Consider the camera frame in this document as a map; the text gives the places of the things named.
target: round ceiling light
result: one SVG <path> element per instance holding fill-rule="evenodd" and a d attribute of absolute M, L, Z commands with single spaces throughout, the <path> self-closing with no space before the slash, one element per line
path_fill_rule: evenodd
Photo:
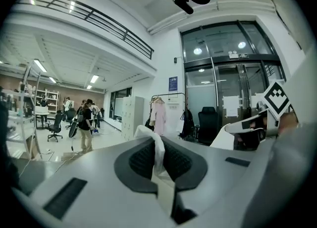
<path fill-rule="evenodd" d="M 246 46 L 246 43 L 245 43 L 245 42 L 240 42 L 240 43 L 238 44 L 238 48 L 240 48 L 240 49 L 245 48 L 245 46 Z"/>
<path fill-rule="evenodd" d="M 201 50 L 200 48 L 195 48 L 194 49 L 194 54 L 197 55 L 197 56 L 200 55 L 202 52 L 203 52 L 203 50 Z"/>

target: brown wall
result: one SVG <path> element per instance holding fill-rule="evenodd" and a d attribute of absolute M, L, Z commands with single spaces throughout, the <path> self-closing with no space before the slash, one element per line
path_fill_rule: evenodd
<path fill-rule="evenodd" d="M 19 82 L 21 79 L 6 75 L 0 75 L 0 86 L 7 90 L 14 90 L 19 87 Z M 36 85 L 34 81 L 28 81 L 32 86 Z M 39 83 L 39 90 L 44 90 L 46 88 L 51 92 L 59 92 L 59 106 L 58 109 L 62 110 L 62 104 L 64 98 L 69 97 L 70 100 L 74 101 L 75 109 L 78 109 L 81 105 L 83 99 L 92 99 L 93 102 L 101 109 L 104 106 L 104 94 L 75 90 L 65 87 L 60 87 L 58 85 L 51 85 L 46 83 Z"/>

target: white floor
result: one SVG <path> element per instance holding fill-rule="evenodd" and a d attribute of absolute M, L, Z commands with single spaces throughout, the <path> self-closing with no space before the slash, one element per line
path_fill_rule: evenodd
<path fill-rule="evenodd" d="M 51 134 L 51 132 L 49 132 L 47 129 L 37 130 L 37 136 L 43 161 L 60 161 L 65 152 L 72 152 L 72 144 L 74 152 L 81 151 L 80 132 L 77 132 L 77 134 L 73 138 L 69 138 L 69 129 L 67 130 L 65 128 L 65 126 L 67 125 L 69 125 L 69 123 L 61 123 L 61 131 L 60 133 L 58 133 L 58 135 L 62 135 L 63 139 L 61 137 L 58 137 L 58 142 L 56 142 L 54 138 L 51 138 L 49 141 L 47 141 L 48 135 Z M 94 150 L 126 142 L 126 140 L 121 136 L 121 132 L 110 126 L 108 123 L 101 121 L 100 126 L 101 128 L 99 129 L 99 133 L 93 133 L 92 145 Z M 11 155 L 12 153 L 19 154 L 20 152 L 20 154 L 22 154 L 23 152 L 25 152 L 23 144 L 7 142 L 7 146 Z M 50 154 L 45 154 L 48 152 L 48 149 L 52 150 L 53 154 L 52 152 Z"/>

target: black metal railing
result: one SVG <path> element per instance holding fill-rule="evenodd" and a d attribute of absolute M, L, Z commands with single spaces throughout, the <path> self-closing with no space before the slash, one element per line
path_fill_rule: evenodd
<path fill-rule="evenodd" d="M 82 2 L 77 0 L 16 0 L 15 4 L 50 8 L 85 20 L 122 39 L 147 58 L 152 59 L 154 50 L 147 43 L 113 18 Z"/>

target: black office chair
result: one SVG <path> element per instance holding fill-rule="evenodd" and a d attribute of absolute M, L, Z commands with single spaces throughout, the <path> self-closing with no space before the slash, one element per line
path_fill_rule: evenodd
<path fill-rule="evenodd" d="M 56 141 L 58 142 L 58 139 L 57 139 L 58 136 L 63 139 L 63 136 L 57 135 L 57 133 L 60 133 L 60 131 L 61 131 L 60 122 L 62 119 L 63 119 L 62 114 L 56 114 L 55 122 L 53 125 L 50 125 L 49 122 L 46 122 L 46 124 L 48 125 L 47 129 L 53 133 L 52 135 L 48 135 L 48 141 L 49 141 L 49 139 L 54 137 L 56 139 Z"/>
<path fill-rule="evenodd" d="M 198 113 L 199 131 L 198 141 L 210 146 L 218 134 L 218 114 L 213 107 L 203 107 Z"/>
<path fill-rule="evenodd" d="M 66 112 L 66 115 L 67 115 L 66 122 L 69 123 L 69 125 L 66 126 L 66 129 L 68 129 L 69 127 L 71 127 L 71 124 L 73 123 L 73 118 L 74 118 L 75 115 L 76 115 L 75 109 L 74 109 L 74 108 L 70 108 L 70 109 Z"/>

